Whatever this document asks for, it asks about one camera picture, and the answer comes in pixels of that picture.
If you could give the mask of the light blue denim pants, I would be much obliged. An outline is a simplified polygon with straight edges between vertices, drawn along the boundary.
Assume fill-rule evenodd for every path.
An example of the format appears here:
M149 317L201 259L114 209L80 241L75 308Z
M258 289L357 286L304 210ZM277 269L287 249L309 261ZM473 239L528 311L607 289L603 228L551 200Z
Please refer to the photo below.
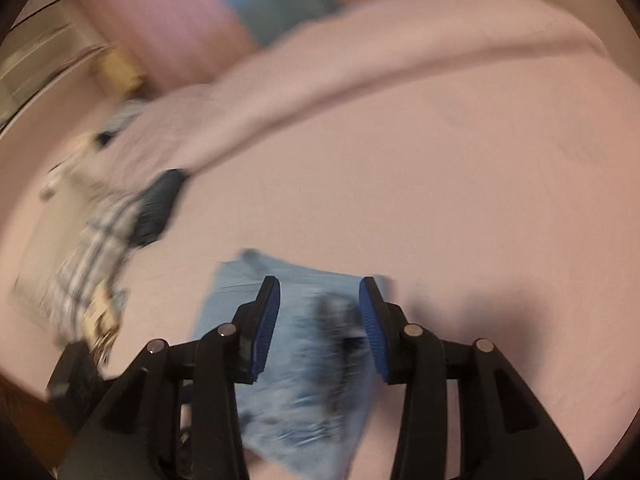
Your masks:
M231 321L268 275L280 282L280 310L264 371L254 385L236 388L243 444L298 478L345 479L376 375L359 278L244 250L216 271L192 336Z

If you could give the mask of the plaid grey white cloth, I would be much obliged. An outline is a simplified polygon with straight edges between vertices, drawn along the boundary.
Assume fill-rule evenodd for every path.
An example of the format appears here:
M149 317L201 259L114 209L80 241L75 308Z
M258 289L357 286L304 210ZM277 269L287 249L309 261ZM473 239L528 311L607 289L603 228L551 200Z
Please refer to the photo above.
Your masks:
M113 193L94 207L47 291L47 316L58 339L81 338L82 319L96 286L114 278L128 257L140 205L138 194Z

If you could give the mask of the rolled dark denim garment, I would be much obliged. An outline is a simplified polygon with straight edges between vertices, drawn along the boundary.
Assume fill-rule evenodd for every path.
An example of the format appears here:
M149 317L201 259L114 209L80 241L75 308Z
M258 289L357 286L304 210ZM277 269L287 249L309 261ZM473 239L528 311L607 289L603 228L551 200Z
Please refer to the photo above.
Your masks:
M139 214L129 239L131 247L149 246L160 239L188 179L181 169L167 170L141 194Z

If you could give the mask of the pink bed sheet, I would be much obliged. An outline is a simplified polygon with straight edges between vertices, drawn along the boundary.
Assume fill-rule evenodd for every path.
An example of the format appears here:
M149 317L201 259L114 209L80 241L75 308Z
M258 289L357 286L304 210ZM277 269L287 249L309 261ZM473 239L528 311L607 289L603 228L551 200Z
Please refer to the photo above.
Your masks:
M323 103L191 180L132 258L108 371L187 340L253 248L382 275L411 321L489 338L592 474L639 407L639 88L613 63L509 58Z

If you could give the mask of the pink folded duvet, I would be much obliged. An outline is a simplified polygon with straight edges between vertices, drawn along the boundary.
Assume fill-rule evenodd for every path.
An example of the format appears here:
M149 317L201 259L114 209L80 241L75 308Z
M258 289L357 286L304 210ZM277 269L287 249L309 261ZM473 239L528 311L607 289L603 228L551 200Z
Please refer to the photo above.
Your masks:
M372 0L297 27L211 84L145 105L85 166L139 191L158 174L195 174L280 122L410 70L529 53L605 54L572 14L541 0Z

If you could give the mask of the yellow straw fan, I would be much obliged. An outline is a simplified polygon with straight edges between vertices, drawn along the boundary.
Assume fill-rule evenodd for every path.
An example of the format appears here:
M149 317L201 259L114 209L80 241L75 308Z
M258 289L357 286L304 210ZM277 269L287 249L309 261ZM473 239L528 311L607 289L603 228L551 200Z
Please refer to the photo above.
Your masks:
M124 47L110 47L98 56L96 74L108 92L131 98L144 85L146 73Z

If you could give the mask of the pink curtain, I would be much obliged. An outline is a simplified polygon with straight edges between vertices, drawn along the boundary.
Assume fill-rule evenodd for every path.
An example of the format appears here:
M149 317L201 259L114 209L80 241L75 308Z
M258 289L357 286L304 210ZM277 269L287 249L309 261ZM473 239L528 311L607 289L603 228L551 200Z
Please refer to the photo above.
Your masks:
M160 92L211 82L258 50L224 0L77 0Z

